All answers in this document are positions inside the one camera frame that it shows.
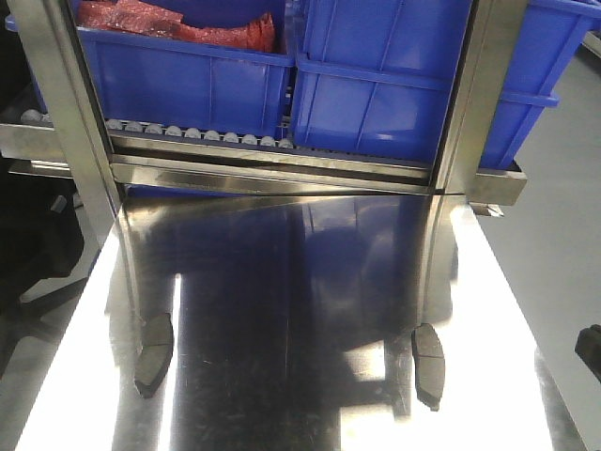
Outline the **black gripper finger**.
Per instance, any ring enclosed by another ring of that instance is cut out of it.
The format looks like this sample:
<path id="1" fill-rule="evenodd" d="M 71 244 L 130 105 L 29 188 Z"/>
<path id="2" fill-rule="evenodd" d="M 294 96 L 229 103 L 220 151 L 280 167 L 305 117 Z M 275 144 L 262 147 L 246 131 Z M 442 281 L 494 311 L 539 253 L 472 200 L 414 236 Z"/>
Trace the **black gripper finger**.
<path id="1" fill-rule="evenodd" d="M 601 328 L 593 324 L 578 333 L 575 353 L 592 374 L 601 381 Z"/>

